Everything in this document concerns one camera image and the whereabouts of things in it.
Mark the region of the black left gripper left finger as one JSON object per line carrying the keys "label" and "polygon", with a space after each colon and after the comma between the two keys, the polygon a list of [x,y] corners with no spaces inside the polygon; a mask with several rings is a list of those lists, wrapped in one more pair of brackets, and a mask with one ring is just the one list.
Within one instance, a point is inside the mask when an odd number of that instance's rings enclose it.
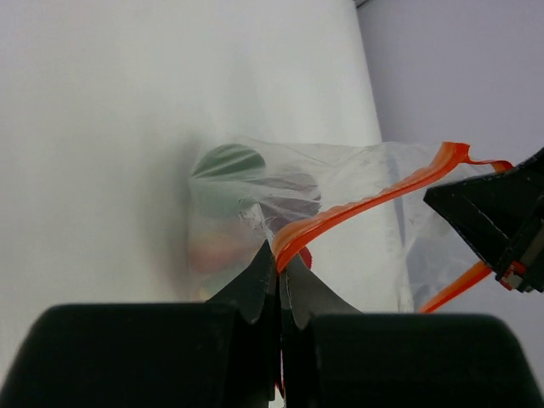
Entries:
{"label": "black left gripper left finger", "polygon": [[203,303],[57,305],[29,330],[4,407],[265,407],[275,397],[275,260],[264,243]]}

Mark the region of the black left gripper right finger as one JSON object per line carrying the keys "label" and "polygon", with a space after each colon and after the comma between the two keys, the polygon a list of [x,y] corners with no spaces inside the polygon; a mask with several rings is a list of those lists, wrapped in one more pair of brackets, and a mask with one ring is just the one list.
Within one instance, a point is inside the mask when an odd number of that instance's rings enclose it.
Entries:
{"label": "black left gripper right finger", "polygon": [[280,273],[289,407],[540,407],[518,339],[484,314],[368,314],[301,258]]}

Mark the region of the clear zip top bag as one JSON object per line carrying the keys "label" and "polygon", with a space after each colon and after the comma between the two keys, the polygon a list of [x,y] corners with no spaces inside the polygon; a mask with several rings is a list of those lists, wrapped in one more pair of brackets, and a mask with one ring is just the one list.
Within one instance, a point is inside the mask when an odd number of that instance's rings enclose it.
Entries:
{"label": "clear zip top bag", "polygon": [[268,243],[279,269],[294,258],[363,312],[430,313],[491,273],[423,197],[433,187],[506,171],[467,144],[367,147],[243,139],[265,160],[255,204],[210,218],[191,203],[191,296],[207,300]]}

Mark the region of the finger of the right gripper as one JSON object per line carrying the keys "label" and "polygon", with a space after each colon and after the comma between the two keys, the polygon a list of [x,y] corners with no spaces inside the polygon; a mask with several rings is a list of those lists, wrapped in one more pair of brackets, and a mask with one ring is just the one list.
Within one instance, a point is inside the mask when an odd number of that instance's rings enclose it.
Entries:
{"label": "finger of the right gripper", "polygon": [[543,291],[542,150],[502,173],[433,187],[424,201],[506,288]]}

